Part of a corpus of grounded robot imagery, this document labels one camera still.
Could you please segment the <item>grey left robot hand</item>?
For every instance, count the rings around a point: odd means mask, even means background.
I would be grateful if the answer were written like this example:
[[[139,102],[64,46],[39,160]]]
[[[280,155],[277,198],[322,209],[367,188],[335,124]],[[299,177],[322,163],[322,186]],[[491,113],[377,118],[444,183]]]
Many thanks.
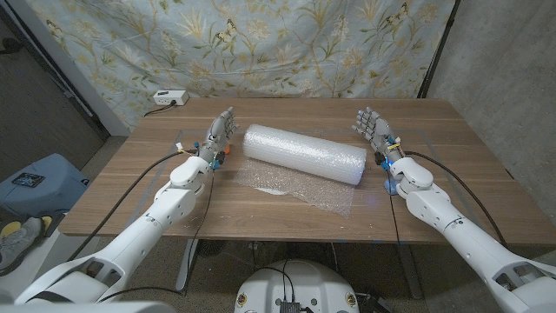
[[[233,106],[224,110],[208,127],[205,140],[199,148],[198,156],[213,165],[217,156],[228,147],[228,141],[237,130],[235,109]]]

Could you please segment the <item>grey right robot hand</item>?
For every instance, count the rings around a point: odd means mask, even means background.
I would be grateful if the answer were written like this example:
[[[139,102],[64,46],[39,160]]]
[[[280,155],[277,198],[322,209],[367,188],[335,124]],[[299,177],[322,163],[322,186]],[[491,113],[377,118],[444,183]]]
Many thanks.
[[[377,165],[389,167],[405,156],[400,139],[377,111],[369,107],[359,110],[352,129],[369,142]]]

